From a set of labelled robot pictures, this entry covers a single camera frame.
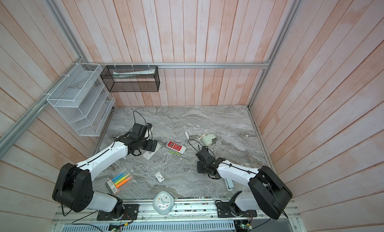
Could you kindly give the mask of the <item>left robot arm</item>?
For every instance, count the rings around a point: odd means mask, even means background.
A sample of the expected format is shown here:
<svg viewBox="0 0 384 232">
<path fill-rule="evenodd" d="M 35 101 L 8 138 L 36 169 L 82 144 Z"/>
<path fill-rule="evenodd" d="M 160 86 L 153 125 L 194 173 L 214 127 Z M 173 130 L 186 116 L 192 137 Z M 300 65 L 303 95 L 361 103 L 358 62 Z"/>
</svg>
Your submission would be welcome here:
<svg viewBox="0 0 384 232">
<path fill-rule="evenodd" d="M 123 216 L 123 200 L 93 190 L 95 178 L 113 163 L 128 155 L 140 156 L 142 151 L 154 152 L 158 142 L 150 139 L 152 124 L 135 123 L 126 134 L 91 158 L 75 165 L 67 163 L 59 172 L 52 199 L 73 212 L 85 209 L 105 212 L 117 220 Z"/>
</svg>

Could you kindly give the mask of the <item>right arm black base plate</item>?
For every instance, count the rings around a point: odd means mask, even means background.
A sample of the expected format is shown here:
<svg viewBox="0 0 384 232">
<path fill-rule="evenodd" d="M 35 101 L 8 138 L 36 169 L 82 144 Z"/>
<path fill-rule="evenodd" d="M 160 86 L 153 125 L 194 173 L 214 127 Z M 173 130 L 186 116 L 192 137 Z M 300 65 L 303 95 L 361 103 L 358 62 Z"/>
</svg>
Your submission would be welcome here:
<svg viewBox="0 0 384 232">
<path fill-rule="evenodd" d="M 248 210 L 241 211 L 240 208 L 235 204 L 235 199 L 242 193 L 242 191 L 238 191 L 235 195 L 228 201 L 223 202 L 221 200 L 215 201 L 215 205 L 217 207 L 217 214 L 219 218 L 232 218 L 232 217 L 257 217 L 257 211 Z"/>
</svg>

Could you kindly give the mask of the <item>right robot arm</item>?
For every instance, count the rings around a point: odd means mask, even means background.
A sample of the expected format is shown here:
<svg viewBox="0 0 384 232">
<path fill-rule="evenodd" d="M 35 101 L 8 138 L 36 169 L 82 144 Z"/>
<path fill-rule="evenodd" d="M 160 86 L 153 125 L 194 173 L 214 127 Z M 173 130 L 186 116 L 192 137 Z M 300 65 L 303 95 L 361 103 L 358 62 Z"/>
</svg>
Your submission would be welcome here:
<svg viewBox="0 0 384 232">
<path fill-rule="evenodd" d="M 202 147 L 196 157 L 199 174 L 207 174 L 213 180 L 231 180 L 250 189 L 249 193 L 236 192 L 229 202 L 219 202 L 220 211 L 239 217 L 247 211 L 261 210 L 274 220 L 286 214 L 285 208 L 293 194 L 271 168 L 236 165 L 224 158 L 215 158 L 208 147 Z"/>
</svg>

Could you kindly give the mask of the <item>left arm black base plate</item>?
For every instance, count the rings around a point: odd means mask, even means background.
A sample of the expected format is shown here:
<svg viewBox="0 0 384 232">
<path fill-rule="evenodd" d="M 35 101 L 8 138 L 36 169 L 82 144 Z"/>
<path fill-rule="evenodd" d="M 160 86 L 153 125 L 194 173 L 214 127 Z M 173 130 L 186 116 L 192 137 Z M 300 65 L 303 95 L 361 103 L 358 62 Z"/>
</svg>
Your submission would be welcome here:
<svg viewBox="0 0 384 232">
<path fill-rule="evenodd" d="M 117 205 L 111 212 L 100 211 L 97 215 L 97 221 L 134 221 L 138 217 L 139 204 L 121 204 Z"/>
</svg>

